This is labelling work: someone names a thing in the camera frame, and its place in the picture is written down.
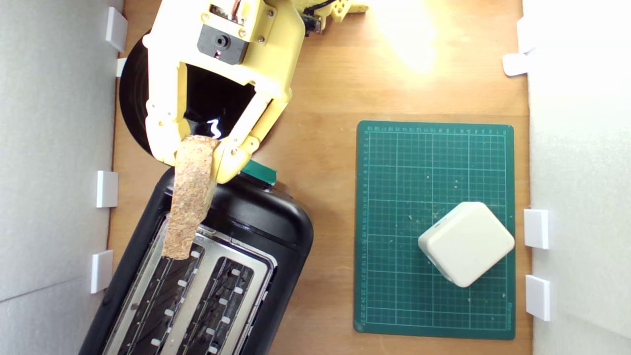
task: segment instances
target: wooden surface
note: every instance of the wooden surface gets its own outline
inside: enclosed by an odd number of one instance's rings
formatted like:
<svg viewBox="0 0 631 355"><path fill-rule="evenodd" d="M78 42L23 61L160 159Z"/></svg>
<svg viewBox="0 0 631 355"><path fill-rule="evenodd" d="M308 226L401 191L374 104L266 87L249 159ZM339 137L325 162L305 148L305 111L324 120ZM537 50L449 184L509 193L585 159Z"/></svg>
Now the wooden surface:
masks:
<svg viewBox="0 0 631 355"><path fill-rule="evenodd" d="M159 0L126 0L128 49L151 27L158 6ZM532 318L524 304L531 258L519 213L529 204L527 88L525 78L505 77L501 65L502 55L517 49L520 16L518 0L377 0L369 13L305 39L293 100L255 156L278 170L315 228L311 254L270 354L532 354ZM363 119L513 125L515 340L353 331L355 134ZM137 146L120 112L114 145L120 197L112 210L109 248L118 263L166 168Z"/></svg>

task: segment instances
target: white box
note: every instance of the white box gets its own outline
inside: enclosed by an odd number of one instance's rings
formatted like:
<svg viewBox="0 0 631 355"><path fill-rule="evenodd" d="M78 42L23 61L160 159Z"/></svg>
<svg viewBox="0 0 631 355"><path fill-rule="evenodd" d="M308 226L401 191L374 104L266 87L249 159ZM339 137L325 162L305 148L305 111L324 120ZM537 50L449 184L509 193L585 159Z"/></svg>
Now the white box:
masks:
<svg viewBox="0 0 631 355"><path fill-rule="evenodd" d="M113 7L110 7L107 12L105 40L116 48L117 51L125 51L127 42L127 19Z"/></svg>
<svg viewBox="0 0 631 355"><path fill-rule="evenodd" d="M533 248L550 248L547 210L524 210L524 242Z"/></svg>
<svg viewBox="0 0 631 355"><path fill-rule="evenodd" d="M97 208L118 206L118 172L97 172Z"/></svg>
<svg viewBox="0 0 631 355"><path fill-rule="evenodd" d="M418 238L442 275L468 287L515 247L515 239L482 202L462 202Z"/></svg>
<svg viewBox="0 0 631 355"><path fill-rule="evenodd" d="M112 267L114 264L114 251L105 250L92 255L92 278L90 293L97 293L105 289L112 280Z"/></svg>
<svg viewBox="0 0 631 355"><path fill-rule="evenodd" d="M526 275L526 311L550 321L550 281Z"/></svg>

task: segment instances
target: cutting mat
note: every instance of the cutting mat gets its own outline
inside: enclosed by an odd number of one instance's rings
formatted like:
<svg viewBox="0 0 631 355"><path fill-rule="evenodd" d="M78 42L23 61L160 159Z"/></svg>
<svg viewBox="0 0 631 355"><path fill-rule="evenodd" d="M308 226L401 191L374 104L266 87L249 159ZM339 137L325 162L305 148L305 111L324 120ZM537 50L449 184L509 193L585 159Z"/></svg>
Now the cutting mat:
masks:
<svg viewBox="0 0 631 355"><path fill-rule="evenodd" d="M357 332L515 336L515 252L472 286L447 281L420 234L463 201L515 233L513 130L483 124L362 121L357 129Z"/></svg>

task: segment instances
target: white panel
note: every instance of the white panel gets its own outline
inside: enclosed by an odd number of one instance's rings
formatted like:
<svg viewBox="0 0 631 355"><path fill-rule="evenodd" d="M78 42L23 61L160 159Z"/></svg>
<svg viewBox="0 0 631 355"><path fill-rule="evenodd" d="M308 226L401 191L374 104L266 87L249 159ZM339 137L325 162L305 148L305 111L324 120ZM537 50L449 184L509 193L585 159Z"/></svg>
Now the white panel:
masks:
<svg viewBox="0 0 631 355"><path fill-rule="evenodd" d="M524 16L517 21L517 47L519 53L528 53L537 46L539 28L532 18Z"/></svg>
<svg viewBox="0 0 631 355"><path fill-rule="evenodd" d="M97 208L118 206L118 172L97 172Z"/></svg>
<svg viewBox="0 0 631 355"><path fill-rule="evenodd" d="M545 41L528 54L531 203L554 211L533 273L554 285L534 353L631 348L631 3L524 1Z"/></svg>
<svg viewBox="0 0 631 355"><path fill-rule="evenodd" d="M550 321L550 281L526 275L526 311Z"/></svg>
<svg viewBox="0 0 631 355"><path fill-rule="evenodd" d="M107 13L105 40L119 52L125 51L127 42L127 19L114 7L110 7Z"/></svg>
<svg viewBox="0 0 631 355"><path fill-rule="evenodd" d="M0 354L69 355L79 352L103 299L80 277L0 302Z"/></svg>
<svg viewBox="0 0 631 355"><path fill-rule="evenodd" d="M97 293L109 286L110 281L112 280L113 265L113 250L105 250L101 253L92 255L90 293Z"/></svg>
<svg viewBox="0 0 631 355"><path fill-rule="evenodd" d="M528 57L522 53L509 53L502 56L502 67L504 74L508 76L516 76L526 74L528 72Z"/></svg>
<svg viewBox="0 0 631 355"><path fill-rule="evenodd" d="M2 1L0 269L10 272L0 272L0 300L87 277L90 256L106 249L95 172L112 168L111 2Z"/></svg>
<svg viewBox="0 0 631 355"><path fill-rule="evenodd" d="M119 58L116 62L116 77L120 78L122 75L122 70L125 68L125 63L127 62L127 58Z"/></svg>
<svg viewBox="0 0 631 355"><path fill-rule="evenodd" d="M524 241L532 248L550 247L547 210L524 210Z"/></svg>

